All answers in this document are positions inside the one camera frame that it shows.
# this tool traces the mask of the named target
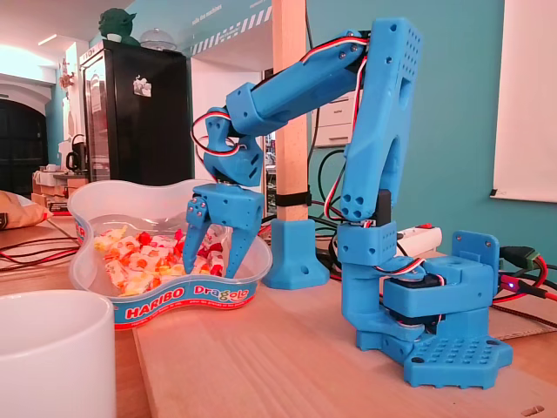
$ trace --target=blue robotic arm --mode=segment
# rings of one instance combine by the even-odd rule
[[[408,145],[422,36],[402,18],[377,20],[369,41],[367,35],[348,30],[270,80],[242,85],[227,96],[225,108],[202,117],[211,149],[205,166],[228,185],[194,189],[185,270],[191,272],[207,228],[216,223],[234,230],[226,271],[226,277],[234,277],[263,212],[263,195],[241,187],[259,184],[263,156],[255,137],[353,90],[366,59],[364,95],[345,149],[340,200],[343,315],[357,330],[357,346],[381,350],[402,363],[411,385],[489,388],[499,368],[512,360],[512,349],[487,330],[499,243],[489,235],[458,232],[450,257],[416,263],[412,271],[405,270],[415,263],[412,259],[395,257],[397,226],[391,210]],[[239,138],[238,144],[227,144],[228,137]],[[275,235],[282,241],[287,231],[275,233],[273,227],[273,257]],[[301,270],[308,269],[302,265]],[[390,278],[381,300],[379,279],[385,276]]]

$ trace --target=arched doorway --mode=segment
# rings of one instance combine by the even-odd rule
[[[29,197],[31,175],[47,161],[44,115],[0,99],[0,190]]]

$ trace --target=green figurine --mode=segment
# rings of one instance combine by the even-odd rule
[[[101,20],[98,22],[98,29],[103,37],[111,40],[117,40],[121,37],[122,44],[139,46],[139,42],[134,37],[131,37],[131,29],[133,28],[133,19],[135,13],[130,15],[124,9],[108,9],[101,15]]]

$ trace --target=wooden pillar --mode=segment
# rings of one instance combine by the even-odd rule
[[[272,0],[272,62],[277,73],[305,54],[305,1]],[[307,190],[307,118],[302,115],[276,132],[277,194]],[[277,206],[281,220],[307,219],[307,206]]]

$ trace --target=candy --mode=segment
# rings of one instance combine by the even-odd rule
[[[152,238],[150,245],[151,246],[163,246],[165,248],[174,248],[174,246],[176,246],[177,242],[178,242],[178,240],[174,239],[174,238],[165,237],[163,235],[155,235]]]
[[[109,229],[101,233],[93,240],[93,247],[97,251],[108,251],[112,244],[124,237],[126,229],[128,229],[128,227],[124,226],[121,229]]]
[[[139,233],[124,237],[126,227],[108,230],[95,237],[94,247],[105,252],[105,270],[120,296],[133,296],[185,276],[182,253],[185,236],[176,231],[174,238]],[[191,274],[212,274],[222,277],[225,272],[223,244],[225,234],[210,229],[199,249]]]

